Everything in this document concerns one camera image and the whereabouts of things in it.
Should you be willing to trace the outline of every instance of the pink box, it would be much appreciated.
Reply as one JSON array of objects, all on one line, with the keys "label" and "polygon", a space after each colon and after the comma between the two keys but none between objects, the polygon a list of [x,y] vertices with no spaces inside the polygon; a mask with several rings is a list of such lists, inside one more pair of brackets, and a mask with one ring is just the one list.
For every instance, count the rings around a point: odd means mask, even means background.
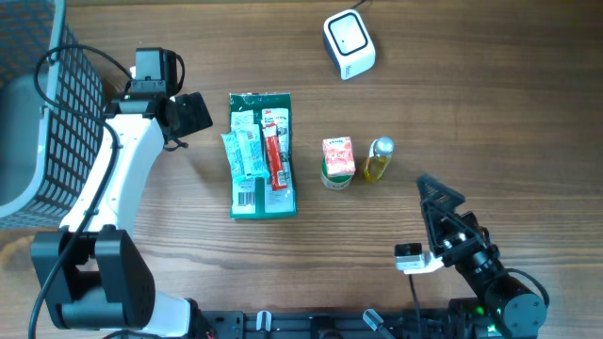
[{"label": "pink box", "polygon": [[353,175],[356,172],[350,137],[324,139],[322,151],[327,162],[327,176]]}]

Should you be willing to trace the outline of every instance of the wooden table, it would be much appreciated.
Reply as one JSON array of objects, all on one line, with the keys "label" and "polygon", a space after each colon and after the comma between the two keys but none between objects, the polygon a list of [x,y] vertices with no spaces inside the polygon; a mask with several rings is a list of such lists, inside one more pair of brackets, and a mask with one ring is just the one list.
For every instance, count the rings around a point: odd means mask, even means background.
[{"label": "wooden table", "polygon": [[[161,46],[187,65],[214,120],[188,150],[155,162],[135,241],[161,290],[205,310],[397,310],[412,307],[396,243],[426,243],[415,178],[428,172],[467,196],[500,246],[552,304],[542,338],[603,330],[603,7],[568,1],[382,1],[363,8],[377,47],[368,73],[339,79],[324,20],[348,3],[69,8],[83,43],[133,65]],[[95,58],[99,73],[123,82]],[[220,133],[229,92],[290,91],[299,215],[230,220]],[[321,141],[350,136],[357,159],[390,136],[382,182],[335,192],[319,179]],[[3,233],[0,336],[25,336],[39,291],[30,232]],[[416,277],[422,305],[472,292],[454,269]],[[55,330],[40,338],[99,338]]]}]

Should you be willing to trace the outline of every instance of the red and white box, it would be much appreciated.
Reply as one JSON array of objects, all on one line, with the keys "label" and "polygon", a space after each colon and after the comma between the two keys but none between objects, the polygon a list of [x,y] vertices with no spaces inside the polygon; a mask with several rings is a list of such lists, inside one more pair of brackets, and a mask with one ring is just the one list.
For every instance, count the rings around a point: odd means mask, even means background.
[{"label": "red and white box", "polygon": [[276,123],[264,126],[264,140],[266,141],[266,154],[268,155],[268,167],[270,171],[270,184],[272,190],[286,188],[286,175],[281,160],[281,146],[277,136]]},{"label": "red and white box", "polygon": [[353,175],[356,172],[350,137],[334,137],[322,140],[322,151],[330,178]]}]

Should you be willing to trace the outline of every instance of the can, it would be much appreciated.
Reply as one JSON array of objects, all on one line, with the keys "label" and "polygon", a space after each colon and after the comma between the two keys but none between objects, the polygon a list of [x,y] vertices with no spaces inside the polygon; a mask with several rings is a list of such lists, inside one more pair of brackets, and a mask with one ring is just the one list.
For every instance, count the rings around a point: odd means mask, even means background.
[{"label": "can", "polygon": [[342,175],[329,178],[327,176],[327,162],[322,159],[322,172],[320,173],[322,183],[332,190],[341,190],[347,188],[351,183],[351,175]]}]

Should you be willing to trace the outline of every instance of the plastic basket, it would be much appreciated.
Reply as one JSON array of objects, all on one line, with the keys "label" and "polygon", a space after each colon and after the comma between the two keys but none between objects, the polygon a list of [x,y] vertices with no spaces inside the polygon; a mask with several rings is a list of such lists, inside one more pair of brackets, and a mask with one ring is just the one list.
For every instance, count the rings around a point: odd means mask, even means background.
[{"label": "plastic basket", "polygon": [[[77,43],[62,0],[0,1],[0,229],[58,226],[98,154],[103,128],[46,106],[33,86],[38,58]],[[101,117],[101,79],[81,50],[41,72],[51,99]]]}]

